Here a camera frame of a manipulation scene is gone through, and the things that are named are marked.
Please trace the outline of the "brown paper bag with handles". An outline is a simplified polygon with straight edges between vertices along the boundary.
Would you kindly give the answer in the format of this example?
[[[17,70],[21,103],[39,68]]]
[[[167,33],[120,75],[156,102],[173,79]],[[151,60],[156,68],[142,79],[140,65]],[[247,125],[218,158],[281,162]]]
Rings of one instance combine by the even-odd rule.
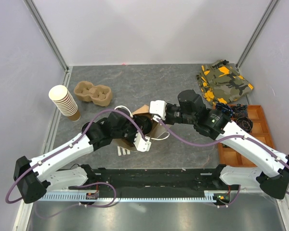
[[[170,133],[161,124],[152,119],[148,105],[142,106],[133,113],[123,105],[119,105],[115,109],[134,119],[146,138],[144,141],[141,134],[136,132],[134,138],[113,140],[113,143],[118,147],[118,155],[126,155],[136,151],[148,152],[153,142],[165,140],[170,136]]]

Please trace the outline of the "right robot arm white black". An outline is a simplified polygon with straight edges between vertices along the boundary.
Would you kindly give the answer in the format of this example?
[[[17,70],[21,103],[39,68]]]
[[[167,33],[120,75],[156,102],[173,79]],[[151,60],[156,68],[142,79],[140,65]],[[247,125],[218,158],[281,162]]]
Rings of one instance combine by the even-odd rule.
[[[178,102],[178,105],[163,104],[161,124],[192,125],[200,135],[232,148],[256,165],[254,168],[223,166],[211,177],[215,189],[226,185],[260,188],[275,199],[288,194],[289,154],[262,143],[221,111],[207,108],[194,90],[182,91]]]

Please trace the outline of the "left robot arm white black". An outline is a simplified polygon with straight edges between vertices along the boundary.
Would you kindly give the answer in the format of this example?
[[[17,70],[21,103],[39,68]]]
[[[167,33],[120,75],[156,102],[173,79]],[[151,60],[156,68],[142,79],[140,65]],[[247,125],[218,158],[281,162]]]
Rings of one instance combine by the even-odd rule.
[[[112,140],[123,139],[136,146],[136,140],[148,141],[147,134],[153,123],[145,115],[130,116],[126,112],[108,109],[108,117],[93,119],[86,123],[77,136],[32,159],[22,156],[17,159],[14,169],[14,184],[21,200],[30,204],[42,198],[47,191],[54,190],[53,173],[73,160],[108,146]]]

